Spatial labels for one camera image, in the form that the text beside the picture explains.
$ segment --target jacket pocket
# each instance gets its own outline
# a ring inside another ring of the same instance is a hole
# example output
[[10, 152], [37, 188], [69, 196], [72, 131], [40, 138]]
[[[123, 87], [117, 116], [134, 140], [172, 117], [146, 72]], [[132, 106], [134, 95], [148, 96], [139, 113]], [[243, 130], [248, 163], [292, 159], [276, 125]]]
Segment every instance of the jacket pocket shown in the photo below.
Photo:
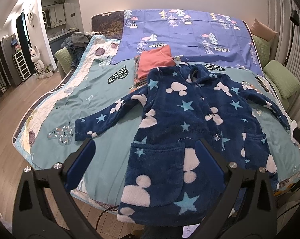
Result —
[[157, 207], [176, 201], [183, 187], [184, 144], [131, 144], [121, 201]]
[[277, 172], [277, 167], [270, 154], [266, 135], [243, 133], [243, 139], [242, 156], [245, 156], [246, 169], [257, 170], [265, 167], [268, 175], [272, 177]]

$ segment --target white bear figurine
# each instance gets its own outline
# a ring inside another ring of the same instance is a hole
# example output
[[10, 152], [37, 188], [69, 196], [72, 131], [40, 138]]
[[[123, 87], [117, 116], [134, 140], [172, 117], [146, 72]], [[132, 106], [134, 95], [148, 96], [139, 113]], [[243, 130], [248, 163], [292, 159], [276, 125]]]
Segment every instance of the white bear figurine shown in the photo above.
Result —
[[35, 63], [35, 68], [40, 73], [39, 78], [44, 78], [45, 65], [42, 62], [42, 60], [40, 60], [40, 52], [38, 51], [37, 46], [34, 46], [34, 49], [31, 48], [29, 51], [30, 51], [31, 60]]

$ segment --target doorway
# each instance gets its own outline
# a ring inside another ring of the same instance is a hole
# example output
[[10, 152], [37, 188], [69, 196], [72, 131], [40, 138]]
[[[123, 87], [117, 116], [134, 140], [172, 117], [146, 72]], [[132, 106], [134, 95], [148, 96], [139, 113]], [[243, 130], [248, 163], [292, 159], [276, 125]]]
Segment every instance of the doorway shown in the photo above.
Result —
[[20, 44], [21, 50], [24, 54], [26, 64], [29, 68], [31, 75], [33, 75], [36, 73], [36, 69], [35, 69], [34, 62], [31, 60], [31, 56], [30, 56], [30, 52], [29, 52], [29, 49], [32, 46], [31, 46], [31, 43], [29, 40], [24, 10], [16, 19], [16, 29], [17, 29], [17, 35], [19, 38], [19, 44]]

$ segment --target green pillow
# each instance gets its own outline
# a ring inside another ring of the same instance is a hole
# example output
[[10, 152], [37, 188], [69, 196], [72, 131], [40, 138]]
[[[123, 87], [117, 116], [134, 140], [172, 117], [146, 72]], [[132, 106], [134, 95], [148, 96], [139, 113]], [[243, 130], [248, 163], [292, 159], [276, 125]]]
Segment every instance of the green pillow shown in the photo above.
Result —
[[71, 58], [71, 55], [69, 54], [68, 50], [64, 47], [64, 48], [58, 50], [54, 55], [57, 58], [57, 60], [59, 61], [64, 72], [66, 74], [68, 74], [71, 70], [71, 63], [72, 63], [72, 58]]
[[284, 98], [281, 96], [281, 94], [280, 94], [280, 92], [279, 92], [279, 90], [278, 90], [276, 84], [274, 84], [273, 81], [272, 81], [265, 73], [264, 73], [264, 76], [265, 76], [265, 78], [270, 82], [270, 84], [272, 85], [272, 87], [274, 88], [274, 90], [275, 90], [275, 92], [276, 92], [278, 98], [280, 99], [281, 103], [283, 104], [284, 109], [287, 110], [288, 107], [289, 107], [289, 101], [286, 100], [286, 99], [284, 99]]
[[269, 62], [269, 54], [270, 54], [269, 42], [255, 35], [252, 36], [259, 56], [260, 65], [263, 68]]
[[281, 96], [288, 99], [300, 88], [300, 82], [280, 62], [272, 60], [264, 68], [263, 72], [277, 86]]

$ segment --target bed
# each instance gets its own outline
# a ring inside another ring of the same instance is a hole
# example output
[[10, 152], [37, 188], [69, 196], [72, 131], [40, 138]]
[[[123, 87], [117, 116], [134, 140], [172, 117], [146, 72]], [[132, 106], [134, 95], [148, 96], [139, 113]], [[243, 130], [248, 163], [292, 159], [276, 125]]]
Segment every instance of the bed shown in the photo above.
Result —
[[[81, 142], [74, 139], [75, 120], [129, 93], [134, 84], [134, 56], [167, 44], [177, 64], [217, 64], [219, 67], [209, 70], [253, 85], [292, 123], [262, 73], [251, 33], [239, 19], [181, 9], [126, 10], [94, 17], [92, 29], [104, 36], [91, 39], [79, 66], [31, 106], [14, 133], [14, 147], [35, 169], [51, 168], [76, 151]], [[269, 92], [257, 82], [256, 75]], [[280, 194], [300, 179], [300, 147], [292, 143], [291, 131], [286, 131], [268, 109], [256, 104], [251, 107], [267, 135], [278, 170], [276, 194]], [[96, 154], [78, 188], [71, 192], [74, 197], [97, 208], [120, 203], [130, 143], [141, 112], [141, 106], [134, 107], [95, 139]]]

